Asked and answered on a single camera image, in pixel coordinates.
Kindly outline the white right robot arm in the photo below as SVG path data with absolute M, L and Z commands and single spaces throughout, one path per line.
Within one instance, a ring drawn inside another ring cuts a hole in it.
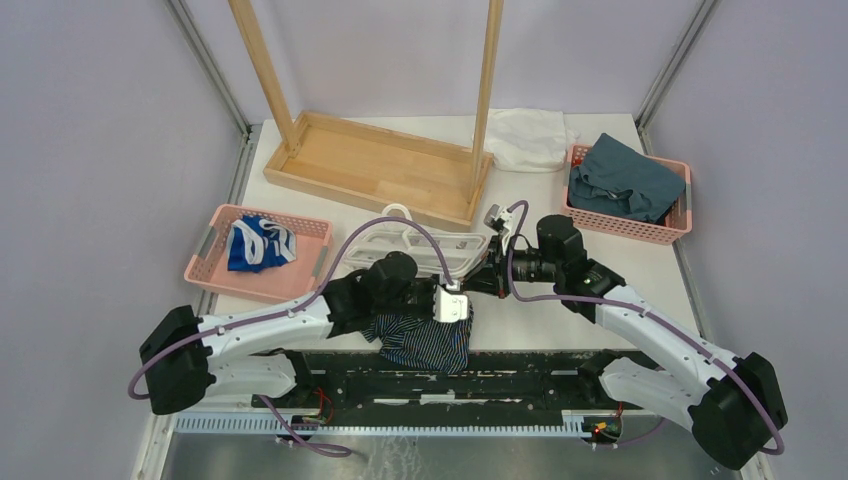
M 736 355 L 654 308 L 621 275 L 588 256 L 567 216 L 540 219 L 536 246 L 524 249 L 515 245 L 522 223 L 512 210 L 495 207 L 484 223 L 494 234 L 462 279 L 465 290 L 526 302 L 517 283 L 549 284 L 551 293 L 534 301 L 560 302 L 655 363 L 649 369 L 609 350 L 594 355 L 578 369 L 585 405 L 602 408 L 615 400 L 648 410 L 690 432 L 708 456 L 732 470 L 758 454 L 784 452 L 780 431 L 788 415 L 766 358 Z

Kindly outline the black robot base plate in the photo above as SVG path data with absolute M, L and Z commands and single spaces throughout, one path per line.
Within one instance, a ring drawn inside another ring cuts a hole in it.
M 616 411 L 579 374 L 594 351 L 474 352 L 446 374 L 400 366 L 376 353 L 307 352 L 305 385 L 272 399 L 311 409 L 332 427 L 558 426 L 564 410 Z

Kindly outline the white plastic clip hanger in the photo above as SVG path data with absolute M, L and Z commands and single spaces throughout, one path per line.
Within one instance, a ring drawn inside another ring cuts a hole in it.
M 486 252 L 489 238 L 479 233 L 452 233 L 412 226 L 411 212 L 399 203 L 390 204 L 382 216 L 363 225 L 349 245 L 341 249 L 340 263 L 350 269 L 368 268 L 392 252 L 409 255 L 420 276 L 462 279 Z

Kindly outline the navy striped boxer underwear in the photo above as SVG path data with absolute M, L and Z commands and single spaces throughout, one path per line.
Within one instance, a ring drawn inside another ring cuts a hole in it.
M 379 340 L 379 354 L 404 367 L 456 374 L 469 362 L 474 312 L 455 323 L 412 315 L 381 314 L 362 331 L 368 342 Z

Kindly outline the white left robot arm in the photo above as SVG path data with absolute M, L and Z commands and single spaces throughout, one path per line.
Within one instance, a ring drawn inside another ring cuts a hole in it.
M 367 269 L 268 308 L 225 317 L 171 309 L 139 348 L 129 393 L 156 415 L 186 410 L 218 395 L 280 397 L 293 407 L 313 397 L 313 378 L 289 348 L 363 332 L 378 315 L 445 320 L 449 293 L 438 276 L 421 278 L 414 259 L 391 252 Z

